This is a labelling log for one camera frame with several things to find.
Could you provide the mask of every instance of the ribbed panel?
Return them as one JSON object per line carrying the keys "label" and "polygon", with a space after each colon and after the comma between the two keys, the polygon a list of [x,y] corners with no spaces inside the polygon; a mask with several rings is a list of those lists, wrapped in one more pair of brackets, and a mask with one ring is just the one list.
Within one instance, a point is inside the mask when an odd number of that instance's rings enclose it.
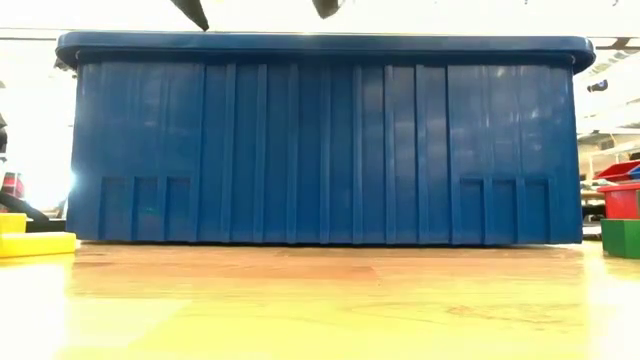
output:
{"label": "ribbed panel", "polygon": [[569,69],[107,62],[80,74],[69,227],[81,238],[580,240]]}

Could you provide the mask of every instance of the toy block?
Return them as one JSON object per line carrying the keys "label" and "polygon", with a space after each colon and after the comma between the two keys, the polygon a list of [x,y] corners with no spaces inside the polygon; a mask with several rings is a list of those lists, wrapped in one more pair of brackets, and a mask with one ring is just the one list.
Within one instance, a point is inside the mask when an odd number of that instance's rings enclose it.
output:
{"label": "toy block", "polygon": [[602,247],[611,256],[640,259],[640,220],[602,219]]}
{"label": "toy block", "polygon": [[76,235],[65,232],[2,234],[0,258],[70,254],[76,250]]}
{"label": "toy block", "polygon": [[24,234],[27,231],[27,215],[0,213],[0,234]]}

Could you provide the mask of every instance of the black object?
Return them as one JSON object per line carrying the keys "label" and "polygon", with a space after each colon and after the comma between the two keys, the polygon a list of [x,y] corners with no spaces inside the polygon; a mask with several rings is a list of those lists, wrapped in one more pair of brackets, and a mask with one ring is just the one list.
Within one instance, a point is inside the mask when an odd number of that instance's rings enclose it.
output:
{"label": "black object", "polygon": [[53,64],[53,68],[54,69],[60,69],[62,71],[72,70],[69,65],[63,63],[62,60],[60,60],[58,58],[56,58],[56,62]]}
{"label": "black object", "polygon": [[[318,15],[322,19],[327,19],[340,10],[344,1],[340,0],[312,0]],[[204,14],[200,0],[171,0],[189,20],[196,24],[202,31],[209,30],[209,21]]]}
{"label": "black object", "polygon": [[338,2],[338,0],[313,0],[313,6],[315,6],[318,15],[322,19],[327,19],[340,10],[344,2]]}
{"label": "black object", "polygon": [[7,152],[7,122],[4,121],[2,114],[0,114],[0,154]]}
{"label": "black object", "polygon": [[607,217],[606,208],[604,205],[582,206],[582,219],[586,219],[587,216],[592,216],[596,219],[605,219]]}
{"label": "black object", "polygon": [[9,212],[26,214],[27,217],[33,221],[49,221],[49,217],[40,210],[34,209],[26,201],[20,200],[11,194],[0,192],[0,204],[4,205]]}
{"label": "black object", "polygon": [[198,25],[202,31],[209,30],[209,21],[207,20],[207,16],[204,14],[200,0],[171,0],[171,2],[180,9],[180,11],[182,11],[189,20]]}
{"label": "black object", "polygon": [[588,92],[601,92],[601,91],[607,90],[608,88],[609,88],[609,81],[605,79],[605,80],[600,81],[599,83],[587,86],[587,91]]}
{"label": "black object", "polygon": [[606,45],[606,46],[596,46],[596,50],[623,50],[623,51],[629,51],[629,50],[640,50],[640,46],[637,45],[629,45],[629,42],[631,41],[631,39],[637,39],[637,38],[630,38],[630,37],[618,37],[615,38],[616,41],[611,44],[611,45]]}
{"label": "black object", "polygon": [[47,222],[27,221],[27,232],[63,232],[67,226],[65,219],[51,219]]}

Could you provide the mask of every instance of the wooden table surface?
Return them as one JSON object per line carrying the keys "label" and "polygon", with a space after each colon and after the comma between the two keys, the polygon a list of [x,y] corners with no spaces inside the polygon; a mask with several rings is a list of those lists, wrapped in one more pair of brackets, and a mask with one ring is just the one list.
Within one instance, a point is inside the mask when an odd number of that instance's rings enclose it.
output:
{"label": "wooden table surface", "polygon": [[83,245],[0,263],[0,359],[640,359],[640,262]]}

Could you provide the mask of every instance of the plastic container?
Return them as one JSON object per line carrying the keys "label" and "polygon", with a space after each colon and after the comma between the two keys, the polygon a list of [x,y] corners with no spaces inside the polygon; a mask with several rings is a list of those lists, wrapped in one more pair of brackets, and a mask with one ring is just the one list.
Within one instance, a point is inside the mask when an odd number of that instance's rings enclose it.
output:
{"label": "plastic container", "polygon": [[611,256],[640,259],[640,220],[603,219],[602,247]]}
{"label": "plastic container", "polygon": [[604,194],[608,219],[640,219],[640,182],[603,186],[598,191]]}
{"label": "plastic container", "polygon": [[594,179],[603,179],[611,182],[630,181],[637,178],[640,169],[640,160],[627,161],[619,164],[613,164],[598,174]]}
{"label": "plastic container", "polygon": [[578,37],[77,32],[79,238],[581,241]]}

